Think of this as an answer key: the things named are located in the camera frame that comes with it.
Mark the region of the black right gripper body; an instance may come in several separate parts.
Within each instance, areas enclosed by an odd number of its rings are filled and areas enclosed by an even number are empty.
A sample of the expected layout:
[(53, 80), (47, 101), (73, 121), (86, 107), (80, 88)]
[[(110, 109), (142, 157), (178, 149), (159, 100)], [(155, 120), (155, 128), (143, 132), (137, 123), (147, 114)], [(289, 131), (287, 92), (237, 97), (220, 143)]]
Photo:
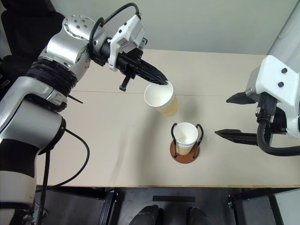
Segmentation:
[(274, 134), (286, 135), (286, 115), (283, 110), (276, 107), (273, 123), (266, 125), (264, 131), (264, 139), (268, 146), (272, 142), (272, 137)]

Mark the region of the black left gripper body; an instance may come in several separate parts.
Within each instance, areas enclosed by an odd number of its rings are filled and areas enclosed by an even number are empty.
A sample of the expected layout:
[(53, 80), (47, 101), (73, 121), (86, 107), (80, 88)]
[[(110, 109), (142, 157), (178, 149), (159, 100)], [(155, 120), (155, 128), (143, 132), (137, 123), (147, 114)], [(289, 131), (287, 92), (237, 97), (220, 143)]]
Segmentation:
[(136, 70), (140, 64), (143, 51), (135, 48), (127, 53), (119, 53), (116, 60), (116, 68), (125, 76), (119, 89), (126, 91), (126, 87), (131, 79), (135, 78)]

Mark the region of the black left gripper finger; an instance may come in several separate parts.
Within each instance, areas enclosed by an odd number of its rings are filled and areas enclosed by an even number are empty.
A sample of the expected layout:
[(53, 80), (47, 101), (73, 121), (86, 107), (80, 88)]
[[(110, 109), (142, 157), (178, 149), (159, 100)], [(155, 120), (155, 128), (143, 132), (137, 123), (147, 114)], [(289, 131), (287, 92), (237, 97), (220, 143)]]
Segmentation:
[(167, 81), (166, 76), (156, 67), (140, 60), (139, 62), (139, 76), (147, 81)]
[(167, 85), (168, 80), (166, 76), (163, 73), (161, 73), (159, 70), (153, 71), (153, 70), (139, 69), (135, 71), (135, 74), (150, 83), (154, 83), (158, 85)]

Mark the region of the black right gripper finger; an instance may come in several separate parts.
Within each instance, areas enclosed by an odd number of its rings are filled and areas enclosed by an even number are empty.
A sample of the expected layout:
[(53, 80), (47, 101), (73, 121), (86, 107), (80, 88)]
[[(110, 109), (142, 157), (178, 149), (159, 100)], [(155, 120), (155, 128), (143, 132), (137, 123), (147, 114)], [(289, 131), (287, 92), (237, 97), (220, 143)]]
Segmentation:
[(215, 134), (233, 143), (257, 146), (257, 137), (254, 133), (243, 133), (238, 129), (222, 129), (215, 131)]
[(239, 104), (239, 105), (248, 105), (258, 103), (260, 98), (259, 94), (250, 94), (248, 96), (246, 92), (239, 92), (226, 100), (226, 103)]

